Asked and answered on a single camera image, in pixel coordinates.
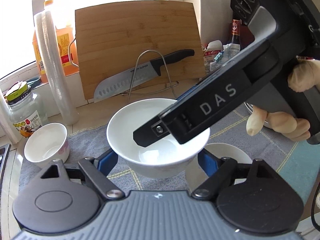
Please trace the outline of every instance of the plastic wrap roll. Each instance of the plastic wrap roll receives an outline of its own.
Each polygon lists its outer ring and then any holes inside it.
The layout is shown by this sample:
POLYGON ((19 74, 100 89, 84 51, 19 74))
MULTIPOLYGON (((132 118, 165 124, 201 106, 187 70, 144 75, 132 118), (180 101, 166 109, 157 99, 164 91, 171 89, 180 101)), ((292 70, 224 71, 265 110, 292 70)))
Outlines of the plastic wrap roll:
POLYGON ((36 14, 34 20, 39 51, 54 100, 64 123, 72 125, 78 122, 79 114, 72 104, 66 77, 63 73, 51 11, 45 10, 36 14))
POLYGON ((11 141, 11 144, 16 144, 21 140, 22 135, 13 126, 12 122, 10 122, 8 109, 9 107, 7 102, 5 101, 2 91, 0 90, 0 126, 11 141))

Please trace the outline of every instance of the orange juice bottle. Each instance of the orange juice bottle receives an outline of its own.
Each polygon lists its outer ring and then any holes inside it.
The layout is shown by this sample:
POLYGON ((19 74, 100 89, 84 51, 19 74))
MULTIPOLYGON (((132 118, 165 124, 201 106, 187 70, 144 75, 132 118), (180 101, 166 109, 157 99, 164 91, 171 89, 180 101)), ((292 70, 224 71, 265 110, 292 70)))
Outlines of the orange juice bottle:
MULTIPOLYGON (((71 26, 70 21, 65 20, 63 22, 64 19, 59 17, 59 12, 56 11, 52 5, 53 5, 53 0, 48 0, 44 2, 45 9, 49 9, 52 11, 52 17, 53 17, 54 23, 56 24, 57 22, 56 33, 57 33, 58 48, 60 52, 64 74, 68 76, 68 75, 79 72, 79 68, 74 66, 70 62, 69 56, 68 56, 68 46, 70 42, 74 39, 73 28, 71 26)), ((36 64, 40 74, 41 81, 42 83, 47 83, 48 79, 47 79, 47 75, 45 74, 43 62, 40 56, 39 46, 36 38, 36 32, 34 32, 32 44, 33 44, 33 48, 36 55, 36 64)), ((72 43, 70 46, 70 54, 71 54, 72 62, 74 64, 78 64, 79 61, 78 61, 78 55, 77 55, 77 49, 76 49, 75 43, 72 43)))

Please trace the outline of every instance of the white cup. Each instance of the white cup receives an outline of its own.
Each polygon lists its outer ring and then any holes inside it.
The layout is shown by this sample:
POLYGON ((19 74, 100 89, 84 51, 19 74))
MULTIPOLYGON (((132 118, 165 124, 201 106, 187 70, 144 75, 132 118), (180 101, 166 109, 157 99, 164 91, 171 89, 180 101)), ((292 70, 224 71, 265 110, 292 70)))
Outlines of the white cup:
POLYGON ((24 147, 25 158, 44 168, 50 161, 65 162, 70 153, 67 128, 61 123, 49 123, 35 131, 24 147))
MULTIPOLYGON (((231 157, 238 163, 252 163, 251 158, 243 150, 227 143, 210 143, 204 148, 217 158, 231 157)), ((208 175, 205 174, 203 169, 200 167, 198 158, 194 158, 194 160, 186 168, 186 180, 188 182, 190 191, 194 191, 207 179, 208 175)), ((245 179, 236 179, 235 184, 242 183, 244 181, 245 179)))

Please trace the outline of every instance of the kitchen knife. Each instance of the kitchen knife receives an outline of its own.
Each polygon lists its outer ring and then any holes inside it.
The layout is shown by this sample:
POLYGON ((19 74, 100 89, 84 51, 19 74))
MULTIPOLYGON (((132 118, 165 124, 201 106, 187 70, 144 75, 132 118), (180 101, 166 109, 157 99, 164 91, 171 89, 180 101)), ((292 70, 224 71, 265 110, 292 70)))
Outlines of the kitchen knife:
MULTIPOLYGON (((193 49, 181 49, 164 56, 166 64, 176 63, 186 57, 193 56, 193 49)), ((161 57, 137 66, 133 87, 143 84, 157 76, 161 76, 160 67, 164 65, 161 57)), ((93 100, 99 102, 130 89, 134 67, 101 81, 94 91, 93 100)))

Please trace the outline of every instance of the gloved hand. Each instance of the gloved hand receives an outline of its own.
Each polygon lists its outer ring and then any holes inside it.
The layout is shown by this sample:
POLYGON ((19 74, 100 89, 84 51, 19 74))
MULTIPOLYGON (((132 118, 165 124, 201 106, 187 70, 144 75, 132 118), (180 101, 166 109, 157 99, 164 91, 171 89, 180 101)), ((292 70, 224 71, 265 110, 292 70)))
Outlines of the gloved hand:
MULTIPOLYGON (((295 92, 303 92, 314 85, 320 91, 320 61, 299 60, 299 65, 288 77, 288 85, 295 92)), ((247 120, 247 133, 250 136, 256 135, 262 129, 264 121, 267 121, 274 131, 282 133, 292 141, 302 141, 310 137, 308 120, 294 118, 285 112, 268 113, 256 106, 253 106, 252 115, 247 120)))

